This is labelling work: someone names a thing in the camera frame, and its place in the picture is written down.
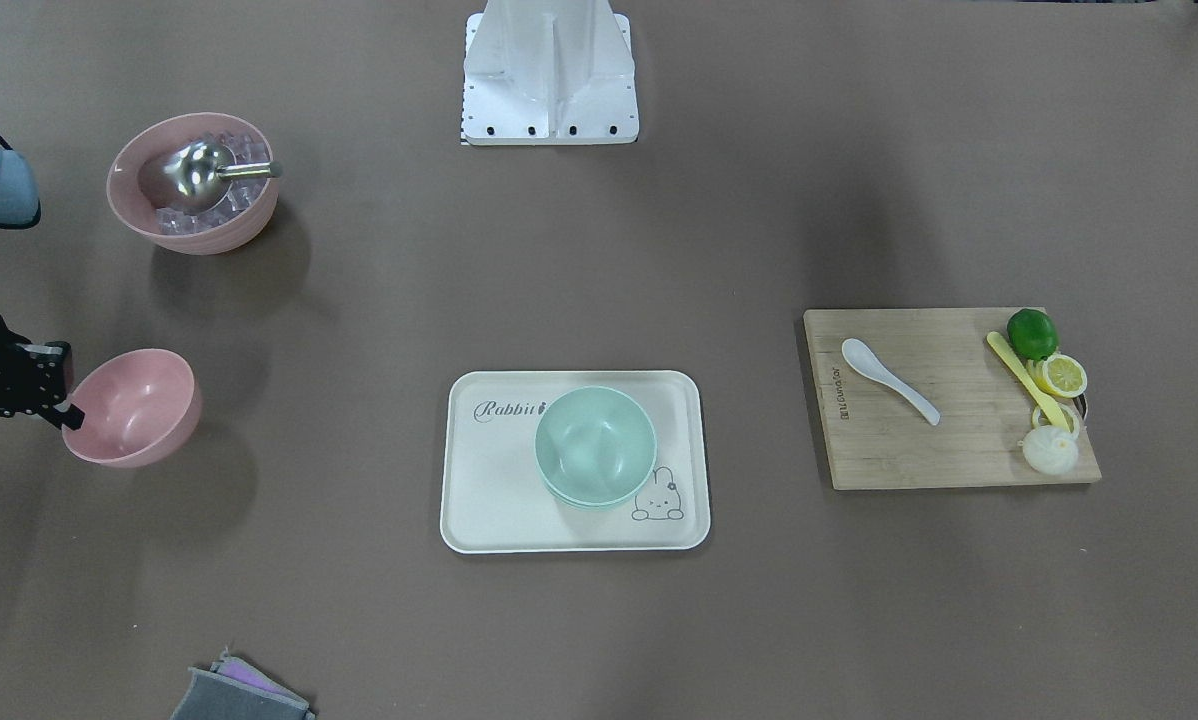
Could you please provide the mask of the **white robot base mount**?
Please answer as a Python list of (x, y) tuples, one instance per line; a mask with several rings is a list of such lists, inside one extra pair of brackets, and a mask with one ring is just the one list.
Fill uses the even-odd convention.
[(489, 1), (465, 23), (470, 146), (636, 143), (631, 24), (609, 1)]

